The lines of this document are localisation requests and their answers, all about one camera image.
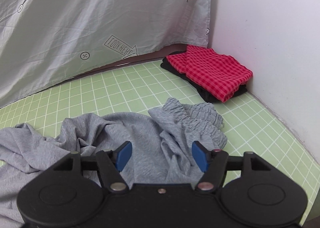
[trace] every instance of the black cloth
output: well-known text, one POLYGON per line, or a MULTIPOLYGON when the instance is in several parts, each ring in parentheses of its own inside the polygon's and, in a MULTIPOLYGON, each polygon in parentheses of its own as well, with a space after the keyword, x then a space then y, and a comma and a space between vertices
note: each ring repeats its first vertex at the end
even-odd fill
MULTIPOLYGON (((184 53, 184 51, 176 51, 171 53, 170 55, 174 55, 174 54, 180 54, 180 53, 184 53)), ((170 73, 188 81, 194 88, 196 88, 197 92, 199 93, 199 95, 202 97, 202 99, 206 102, 206 103, 217 103, 217 102, 221 102, 219 99, 217 99, 216 97, 214 97, 211 93, 209 93, 206 89, 204 89, 202 86, 199 86, 198 84, 194 83, 192 80, 190 80, 189 78, 186 77, 185 74, 181 74, 179 73, 173 66, 171 66, 171 64, 168 62, 167 58, 164 58, 162 60, 162 63, 160 65, 163 69, 168 70, 170 73)), ((236 91, 233 94, 233 97, 239 96, 244 94, 245 92, 247 92, 247 88, 246 85, 241 85, 239 86, 238 91, 236 91)))

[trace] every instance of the metal screw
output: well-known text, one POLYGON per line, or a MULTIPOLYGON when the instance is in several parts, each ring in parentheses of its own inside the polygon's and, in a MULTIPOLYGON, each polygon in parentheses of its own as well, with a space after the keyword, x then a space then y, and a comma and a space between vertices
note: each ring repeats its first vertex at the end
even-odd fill
POLYGON ((127 185, 124 184, 124 183, 121 183, 121 182, 116 182, 116 183, 112 183, 110 185, 110 188, 113 190, 113 191, 123 191, 124 189, 127 188, 127 185))
POLYGON ((202 191, 209 191, 214 188, 214 185, 210 182, 201 182, 198 184, 198 188, 202 191))
POLYGON ((165 194, 167 191, 164 188, 159 188, 158 193, 159 194, 165 194))

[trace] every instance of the gray garment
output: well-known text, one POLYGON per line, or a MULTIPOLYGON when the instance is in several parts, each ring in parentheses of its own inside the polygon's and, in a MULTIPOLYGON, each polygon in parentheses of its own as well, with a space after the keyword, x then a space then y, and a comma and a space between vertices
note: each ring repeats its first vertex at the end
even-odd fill
MULTIPOLYGON (((227 137, 219 130, 222 117, 212 104, 182 105, 169 98, 162 108, 99 117, 84 114, 66 118, 56 138, 43 137, 27 123, 0 130, 0 227, 20 227, 18 191, 70 151, 81 156, 116 149, 125 141, 133 145, 132 157, 121 172, 133 183, 191 183, 202 176, 191 145, 200 141, 207 149, 222 149, 227 137)), ((99 183, 96 172, 84 176, 99 183)))

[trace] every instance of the red checkered cloth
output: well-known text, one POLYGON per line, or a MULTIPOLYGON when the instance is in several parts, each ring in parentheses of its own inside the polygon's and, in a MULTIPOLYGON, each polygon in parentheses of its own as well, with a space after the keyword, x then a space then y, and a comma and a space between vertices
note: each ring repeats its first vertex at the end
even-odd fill
POLYGON ((202 86, 222 102, 230 99, 253 76, 232 56, 220 55, 213 49, 187 46, 182 54, 167 56, 169 63, 181 74, 202 86))

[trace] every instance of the white sheet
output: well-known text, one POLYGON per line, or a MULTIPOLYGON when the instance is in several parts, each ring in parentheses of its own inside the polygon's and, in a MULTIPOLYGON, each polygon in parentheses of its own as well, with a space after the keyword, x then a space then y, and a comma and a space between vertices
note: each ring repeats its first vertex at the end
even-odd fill
POLYGON ((173 43, 206 47, 210 0, 0 0, 0 107, 173 43))

